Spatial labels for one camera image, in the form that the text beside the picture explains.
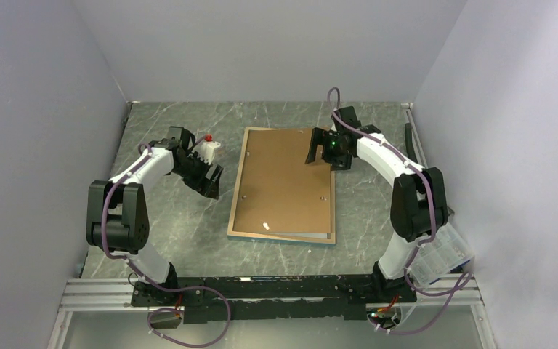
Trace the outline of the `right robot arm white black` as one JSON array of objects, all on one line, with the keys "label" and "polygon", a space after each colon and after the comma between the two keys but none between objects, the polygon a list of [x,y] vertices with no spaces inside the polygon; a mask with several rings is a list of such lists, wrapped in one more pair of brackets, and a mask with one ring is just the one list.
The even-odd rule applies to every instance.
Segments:
[{"label": "right robot arm white black", "polygon": [[377,265],[379,277],[371,281],[371,294],[378,301],[392,299],[397,280],[409,278],[426,286],[448,272],[434,258],[434,242],[448,222],[448,205],[442,172],[411,160],[372,124],[363,125],[352,106],[334,109],[330,129],[315,127],[305,162],[319,153],[331,170],[348,170],[358,158],[373,167],[391,186],[390,222],[394,233]]}]

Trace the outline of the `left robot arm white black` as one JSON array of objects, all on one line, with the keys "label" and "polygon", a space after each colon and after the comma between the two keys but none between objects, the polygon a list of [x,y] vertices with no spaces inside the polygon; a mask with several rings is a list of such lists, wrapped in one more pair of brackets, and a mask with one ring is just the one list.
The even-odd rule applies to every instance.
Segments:
[{"label": "left robot arm white black", "polygon": [[110,260],[121,260],[150,286],[160,305],[179,295],[175,267],[149,242],[150,221],[145,194],[164,176],[177,175],[203,197],[219,198],[223,172],[214,159],[222,144],[211,135],[196,138],[184,127],[169,127],[160,140],[141,143],[139,157],[109,180],[89,186],[86,240]]}]

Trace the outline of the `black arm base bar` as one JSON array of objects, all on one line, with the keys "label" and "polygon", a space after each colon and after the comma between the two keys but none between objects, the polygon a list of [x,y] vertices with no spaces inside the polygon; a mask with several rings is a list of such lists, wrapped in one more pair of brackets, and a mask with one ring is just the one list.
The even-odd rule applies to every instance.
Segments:
[{"label": "black arm base bar", "polygon": [[209,321],[340,317],[364,320],[375,307],[414,303],[403,281],[371,274],[319,276],[180,277],[181,292],[134,285],[134,307],[180,305],[186,324]]}]

